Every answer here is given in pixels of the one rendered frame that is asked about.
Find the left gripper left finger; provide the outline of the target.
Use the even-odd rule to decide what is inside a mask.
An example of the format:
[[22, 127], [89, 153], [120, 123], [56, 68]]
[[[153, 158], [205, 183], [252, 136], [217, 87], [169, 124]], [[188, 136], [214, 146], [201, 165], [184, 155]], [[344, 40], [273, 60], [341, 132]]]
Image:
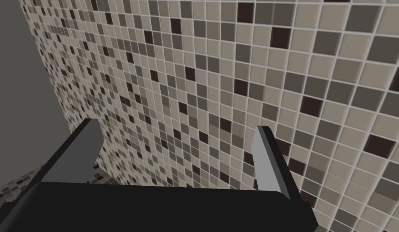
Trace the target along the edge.
[[87, 183], [103, 145], [97, 119], [86, 118], [32, 179], [31, 183]]

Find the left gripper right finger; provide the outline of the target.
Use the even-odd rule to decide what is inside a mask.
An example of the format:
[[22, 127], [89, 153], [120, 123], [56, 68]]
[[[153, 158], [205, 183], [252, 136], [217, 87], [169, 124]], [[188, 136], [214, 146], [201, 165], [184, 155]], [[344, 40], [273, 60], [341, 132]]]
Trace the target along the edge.
[[279, 192], [291, 201], [300, 201], [298, 187], [268, 126], [255, 128], [251, 150], [258, 190]]

